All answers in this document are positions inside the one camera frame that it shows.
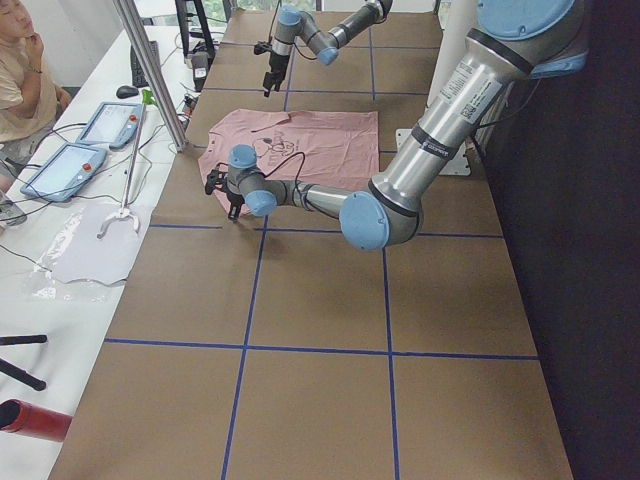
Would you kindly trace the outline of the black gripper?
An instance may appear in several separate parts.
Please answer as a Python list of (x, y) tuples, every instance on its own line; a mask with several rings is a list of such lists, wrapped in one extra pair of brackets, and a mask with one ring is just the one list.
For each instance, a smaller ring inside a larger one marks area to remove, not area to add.
[(269, 56), (270, 70), (265, 73), (263, 79), (263, 95), (269, 97), (272, 91), (279, 92), (285, 79), (285, 57), (275, 52)]
[(242, 206), (245, 204), (244, 197), (240, 193), (238, 193), (236, 188), (228, 181), (225, 181), (223, 190), (226, 194), (227, 200), (230, 203), (228, 210), (228, 219), (232, 222), (236, 222), (239, 220), (242, 212)]

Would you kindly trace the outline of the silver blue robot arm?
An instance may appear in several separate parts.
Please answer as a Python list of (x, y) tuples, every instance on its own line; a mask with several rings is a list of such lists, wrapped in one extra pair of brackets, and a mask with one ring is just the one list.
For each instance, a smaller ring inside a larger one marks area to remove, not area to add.
[(391, 10), (392, 1), (365, 1), (350, 16), (328, 31), (320, 29), (314, 16), (295, 6), (279, 6), (274, 14), (275, 31), (266, 42), (254, 45), (254, 54), (269, 54), (269, 70), (265, 73), (262, 89), (268, 98), (272, 91), (280, 91), (286, 77), (289, 61), (297, 41), (302, 41), (323, 65), (338, 58), (339, 50), (369, 27), (383, 23)]
[(588, 53), (589, 1), (477, 1), (465, 53), (437, 97), (413, 126), (389, 166), (363, 191), (269, 180), (255, 150), (231, 150), (220, 175), (231, 205), (270, 215), (281, 205), (338, 219), (345, 239), (360, 250), (379, 250), (413, 238), (422, 225), (424, 192), (482, 118), (514, 81), (548, 78), (581, 69)]

